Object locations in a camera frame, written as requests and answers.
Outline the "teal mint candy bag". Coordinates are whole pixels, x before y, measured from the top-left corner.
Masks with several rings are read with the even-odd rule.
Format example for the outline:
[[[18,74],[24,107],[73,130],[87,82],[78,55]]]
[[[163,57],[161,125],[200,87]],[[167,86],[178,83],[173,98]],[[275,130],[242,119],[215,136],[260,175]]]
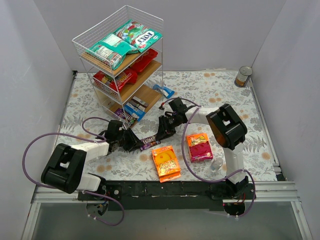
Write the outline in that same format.
[[[117,35],[110,33],[90,47],[87,52],[116,70],[128,54],[138,53],[138,49]]]

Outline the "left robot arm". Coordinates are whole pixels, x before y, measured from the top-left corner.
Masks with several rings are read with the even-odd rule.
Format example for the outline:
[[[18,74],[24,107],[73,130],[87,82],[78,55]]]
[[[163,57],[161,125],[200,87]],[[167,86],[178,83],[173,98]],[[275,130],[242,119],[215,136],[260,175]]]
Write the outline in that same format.
[[[46,164],[41,182],[50,187],[71,194],[75,191],[98,191],[102,177],[85,173],[85,163],[104,157],[113,146],[132,152],[146,150],[158,145],[156,135],[139,139],[130,128],[121,121],[111,120],[107,129],[95,137],[95,141],[77,145],[58,144]]]

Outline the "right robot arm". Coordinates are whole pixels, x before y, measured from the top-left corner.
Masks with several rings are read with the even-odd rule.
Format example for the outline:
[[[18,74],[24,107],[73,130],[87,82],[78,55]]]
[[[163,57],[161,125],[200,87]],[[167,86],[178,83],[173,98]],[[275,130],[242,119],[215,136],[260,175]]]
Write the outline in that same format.
[[[155,135],[157,141],[173,136],[176,127],[185,124],[182,136],[186,135],[188,125],[197,123],[208,125],[217,143],[223,148],[226,163],[226,176],[218,180],[206,180],[196,175],[190,168],[186,156],[184,143],[181,143],[182,157],[189,172],[198,180],[219,185],[223,190],[235,197],[241,195],[247,185],[251,174],[244,167],[244,141],[248,129],[244,122],[230,104],[223,104],[220,107],[206,108],[191,100],[173,97],[167,99],[160,105],[164,109],[168,103],[172,113],[165,113],[158,118],[158,131]]]

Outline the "purple M&M's candy bag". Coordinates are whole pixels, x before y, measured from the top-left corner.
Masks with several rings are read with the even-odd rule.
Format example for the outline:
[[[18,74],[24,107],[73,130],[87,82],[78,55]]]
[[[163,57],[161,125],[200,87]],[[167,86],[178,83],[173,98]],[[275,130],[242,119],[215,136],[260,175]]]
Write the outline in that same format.
[[[122,108],[118,108],[114,114],[123,120],[127,127],[134,126],[138,122],[138,118],[130,115],[128,112],[124,111]]]

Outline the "clear plastic bottle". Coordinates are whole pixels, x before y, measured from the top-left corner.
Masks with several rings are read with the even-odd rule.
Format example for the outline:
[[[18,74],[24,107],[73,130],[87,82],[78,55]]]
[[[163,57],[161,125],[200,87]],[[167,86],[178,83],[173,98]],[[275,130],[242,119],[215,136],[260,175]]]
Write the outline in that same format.
[[[221,157],[217,157],[212,161],[210,165],[210,169],[213,172],[216,172],[222,167],[223,164],[224,164],[224,160]]]

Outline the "red fruit candy bag corner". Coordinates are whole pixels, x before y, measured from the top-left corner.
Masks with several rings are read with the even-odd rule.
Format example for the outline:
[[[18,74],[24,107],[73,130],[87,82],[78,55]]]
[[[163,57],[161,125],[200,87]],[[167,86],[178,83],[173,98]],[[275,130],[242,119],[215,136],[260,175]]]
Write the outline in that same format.
[[[150,48],[129,67],[136,73],[141,73],[157,56],[158,52]]]

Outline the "red fruit candy bag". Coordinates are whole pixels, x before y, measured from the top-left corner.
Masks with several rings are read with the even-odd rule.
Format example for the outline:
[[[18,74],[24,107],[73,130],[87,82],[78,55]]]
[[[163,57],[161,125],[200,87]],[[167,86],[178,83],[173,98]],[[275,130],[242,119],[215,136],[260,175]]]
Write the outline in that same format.
[[[93,76],[94,85],[103,91],[121,92],[126,84],[134,85],[138,79],[138,74],[131,68],[125,69],[115,78],[105,74],[102,71]]]

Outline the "metal tin can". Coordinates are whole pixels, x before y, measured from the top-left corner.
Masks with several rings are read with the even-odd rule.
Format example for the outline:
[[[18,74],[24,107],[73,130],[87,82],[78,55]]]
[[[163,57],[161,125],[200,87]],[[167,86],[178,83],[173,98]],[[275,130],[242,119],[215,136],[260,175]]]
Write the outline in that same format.
[[[253,74],[253,70],[250,66],[242,66],[240,67],[237,76],[235,78],[235,85],[237,87],[245,87],[249,77]]]

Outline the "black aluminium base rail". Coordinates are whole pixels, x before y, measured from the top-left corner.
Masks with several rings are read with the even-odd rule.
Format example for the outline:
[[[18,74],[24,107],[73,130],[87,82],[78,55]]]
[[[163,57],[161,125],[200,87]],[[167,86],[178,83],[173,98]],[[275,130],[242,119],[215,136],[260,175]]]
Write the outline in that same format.
[[[223,204],[250,202],[297,202],[300,197],[292,181],[259,181],[233,191],[225,182],[203,181],[105,181],[99,187],[121,203],[125,210],[223,211]]]

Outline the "brown chocolate bar wrapper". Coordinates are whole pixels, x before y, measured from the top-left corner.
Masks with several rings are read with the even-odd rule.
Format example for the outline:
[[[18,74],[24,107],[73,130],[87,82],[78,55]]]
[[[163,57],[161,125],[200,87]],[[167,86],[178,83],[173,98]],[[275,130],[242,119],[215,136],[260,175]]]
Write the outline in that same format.
[[[141,100],[140,98],[138,98],[137,96],[133,96],[128,104],[131,104],[133,107],[139,109],[142,112],[146,111],[146,108],[149,106],[149,104],[143,100]]]

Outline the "orange Scrub Daddy box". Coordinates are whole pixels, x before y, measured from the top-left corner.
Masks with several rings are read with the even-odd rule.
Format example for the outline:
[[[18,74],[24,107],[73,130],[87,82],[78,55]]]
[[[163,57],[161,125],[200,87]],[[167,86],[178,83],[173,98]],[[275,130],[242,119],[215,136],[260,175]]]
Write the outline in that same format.
[[[161,183],[181,176],[180,164],[171,145],[153,149],[151,154]]]

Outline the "green Fox's mint candy bag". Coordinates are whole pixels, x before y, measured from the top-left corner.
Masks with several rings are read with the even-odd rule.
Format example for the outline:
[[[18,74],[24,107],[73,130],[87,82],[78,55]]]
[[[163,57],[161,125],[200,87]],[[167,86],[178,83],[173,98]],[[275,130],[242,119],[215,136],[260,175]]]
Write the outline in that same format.
[[[137,21],[130,19],[113,32],[117,37],[129,43],[142,53],[150,48],[163,35]]]

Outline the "pink Scrub Daddy box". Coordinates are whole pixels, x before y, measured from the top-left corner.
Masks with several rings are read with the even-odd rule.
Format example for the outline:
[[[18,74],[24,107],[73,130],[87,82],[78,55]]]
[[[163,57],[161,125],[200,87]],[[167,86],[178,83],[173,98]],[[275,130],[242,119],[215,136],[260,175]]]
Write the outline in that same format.
[[[192,163],[211,161],[213,153],[206,133],[191,134],[185,137]]]

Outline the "blue candy bar wrapper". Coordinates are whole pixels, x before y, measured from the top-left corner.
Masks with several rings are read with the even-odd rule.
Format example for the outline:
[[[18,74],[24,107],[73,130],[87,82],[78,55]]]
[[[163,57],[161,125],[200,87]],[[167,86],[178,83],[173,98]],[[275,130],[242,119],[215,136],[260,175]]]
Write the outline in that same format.
[[[133,118],[136,118],[139,122],[144,116],[145,112],[140,110],[139,108],[133,106],[131,103],[127,103],[124,105],[124,110],[129,113]]]

